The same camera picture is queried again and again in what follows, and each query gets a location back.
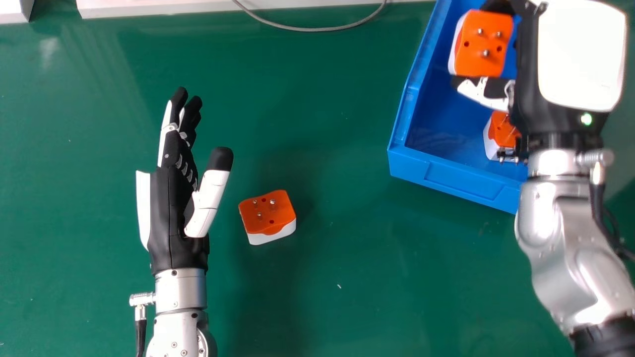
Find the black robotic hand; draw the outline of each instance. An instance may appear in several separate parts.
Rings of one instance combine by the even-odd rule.
[[[179,88],[168,102],[156,170],[137,171],[140,237],[153,275],[179,268],[207,271],[208,230],[234,160],[229,148],[217,147],[199,181],[192,147],[203,102],[196,96],[187,99],[185,88]]]

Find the silver robotic forearm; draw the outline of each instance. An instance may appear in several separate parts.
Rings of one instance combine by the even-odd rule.
[[[156,275],[154,293],[134,294],[135,320],[145,319],[145,307],[156,306],[154,336],[148,357],[213,357],[217,355],[209,333],[205,273],[202,269],[174,269]]]
[[[603,185],[612,161],[607,150],[547,149],[529,158],[516,239],[538,299],[567,336],[635,310],[629,274],[593,216],[601,206],[592,207],[592,185]]]

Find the blue plastic bin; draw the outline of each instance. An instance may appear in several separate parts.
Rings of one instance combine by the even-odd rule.
[[[394,177],[515,213],[527,168],[485,156],[492,110],[459,95],[447,67],[456,23],[483,2],[437,1],[404,87],[388,162]],[[503,76],[516,77],[515,57],[510,46]]]

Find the green table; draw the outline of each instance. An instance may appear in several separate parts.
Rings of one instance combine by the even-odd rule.
[[[512,215],[389,175],[432,6],[302,34],[242,13],[82,21],[73,1],[38,0],[31,24],[0,27],[0,356],[133,355],[128,296],[154,287],[134,172],[152,169],[177,86],[205,102],[199,165],[216,145],[236,154],[210,235],[221,356],[572,355],[534,296]],[[369,11],[267,16],[335,25]],[[618,155],[609,206],[628,237],[633,44],[605,130]],[[250,246],[237,204],[274,189],[288,190],[298,230]]]

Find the gray cable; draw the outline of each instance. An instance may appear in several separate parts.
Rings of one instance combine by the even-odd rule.
[[[377,8],[377,10],[375,10],[375,12],[361,19],[360,21],[353,22],[352,24],[342,25],[342,26],[333,26],[333,27],[295,27],[295,26],[277,24],[276,22],[265,20],[264,18],[254,14],[253,11],[246,8],[238,0],[232,0],[232,1],[234,2],[234,4],[238,5],[238,7],[241,8],[244,12],[246,12],[247,15],[253,17],[259,22],[262,22],[265,25],[277,27],[278,29],[289,30],[289,31],[299,31],[299,32],[329,32],[329,31],[340,31],[340,30],[352,29],[353,27],[357,27],[361,24],[365,24],[366,22],[369,22],[370,20],[375,18],[380,12],[382,12],[384,7],[386,6],[386,3],[388,2],[388,0],[383,0],[382,4],[379,6],[379,8]]]

